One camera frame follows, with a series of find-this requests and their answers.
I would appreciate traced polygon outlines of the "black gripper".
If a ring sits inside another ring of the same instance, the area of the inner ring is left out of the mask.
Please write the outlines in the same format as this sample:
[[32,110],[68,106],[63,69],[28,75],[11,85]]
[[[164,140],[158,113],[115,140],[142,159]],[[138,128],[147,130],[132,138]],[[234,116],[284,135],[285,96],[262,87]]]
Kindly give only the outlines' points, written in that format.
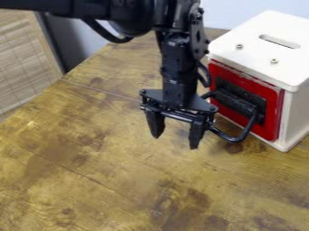
[[194,121],[190,128],[190,148],[194,150],[203,139],[207,123],[213,121],[218,108],[198,95],[198,82],[210,87],[211,77],[201,61],[164,61],[160,67],[162,88],[143,89],[142,110],[150,132],[158,138],[166,129],[166,117],[179,121]]

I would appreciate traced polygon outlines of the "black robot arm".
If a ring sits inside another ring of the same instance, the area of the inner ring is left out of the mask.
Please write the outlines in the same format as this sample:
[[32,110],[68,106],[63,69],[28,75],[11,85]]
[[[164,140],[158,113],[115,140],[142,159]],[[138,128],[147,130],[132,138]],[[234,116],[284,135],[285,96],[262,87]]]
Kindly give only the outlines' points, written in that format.
[[151,135],[159,137],[166,119],[174,118],[191,124],[190,148],[198,148],[217,112],[197,94],[199,86],[211,86],[210,72],[202,64],[210,41],[201,0],[0,0],[0,9],[79,19],[112,43],[130,42],[154,32],[163,87],[140,91]]

